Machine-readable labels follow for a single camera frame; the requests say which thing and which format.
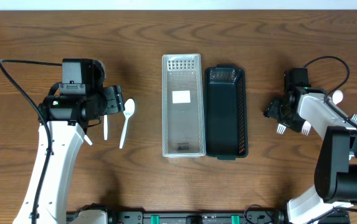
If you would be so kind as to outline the white plastic fork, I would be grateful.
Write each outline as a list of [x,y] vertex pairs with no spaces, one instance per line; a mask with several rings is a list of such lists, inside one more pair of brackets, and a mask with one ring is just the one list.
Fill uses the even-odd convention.
[[284,134],[286,128],[285,125],[279,123],[277,126],[277,134]]
[[357,114],[353,115],[352,120],[357,122]]
[[302,131],[301,133],[305,136],[308,136],[309,133],[310,133],[310,130],[311,130],[312,126],[311,124],[308,122],[308,121],[305,121],[303,126],[302,126]]

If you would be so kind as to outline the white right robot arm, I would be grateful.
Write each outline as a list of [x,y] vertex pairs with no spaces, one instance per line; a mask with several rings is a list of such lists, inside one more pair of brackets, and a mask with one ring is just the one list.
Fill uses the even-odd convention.
[[278,121],[277,132],[300,132],[305,123],[322,138],[314,184],[287,202],[277,223],[318,223],[339,211],[357,212],[357,120],[337,107],[325,90],[313,88],[306,68],[284,73],[283,98],[274,98],[264,112]]

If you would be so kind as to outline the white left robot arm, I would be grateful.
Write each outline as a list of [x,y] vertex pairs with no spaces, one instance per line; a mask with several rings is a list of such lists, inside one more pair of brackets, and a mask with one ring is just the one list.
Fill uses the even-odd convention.
[[39,127],[34,169],[14,223],[66,223],[67,199],[75,160],[87,129],[103,124],[108,115],[124,111],[121,88],[105,87],[105,66],[99,60],[65,58],[62,80],[39,105],[45,124]]

